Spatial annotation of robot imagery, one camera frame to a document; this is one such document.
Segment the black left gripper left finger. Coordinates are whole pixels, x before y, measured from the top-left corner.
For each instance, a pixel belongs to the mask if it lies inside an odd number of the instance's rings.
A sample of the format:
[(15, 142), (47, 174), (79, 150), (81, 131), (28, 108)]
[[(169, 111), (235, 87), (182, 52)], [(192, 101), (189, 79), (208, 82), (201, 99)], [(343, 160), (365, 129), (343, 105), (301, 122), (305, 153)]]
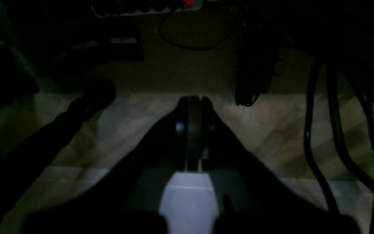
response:
[(78, 197), (32, 213), (26, 234), (166, 234), (158, 210), (166, 184), (184, 169), (189, 101), (179, 99), (140, 143)]

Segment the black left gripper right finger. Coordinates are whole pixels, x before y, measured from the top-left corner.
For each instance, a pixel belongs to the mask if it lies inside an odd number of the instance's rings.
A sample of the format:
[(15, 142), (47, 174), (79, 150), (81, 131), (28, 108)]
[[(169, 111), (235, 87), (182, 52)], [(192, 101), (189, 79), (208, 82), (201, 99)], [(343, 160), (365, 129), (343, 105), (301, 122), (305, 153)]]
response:
[(203, 168), (221, 193), (215, 234), (358, 234), (356, 221), (297, 196), (252, 155), (202, 98)]

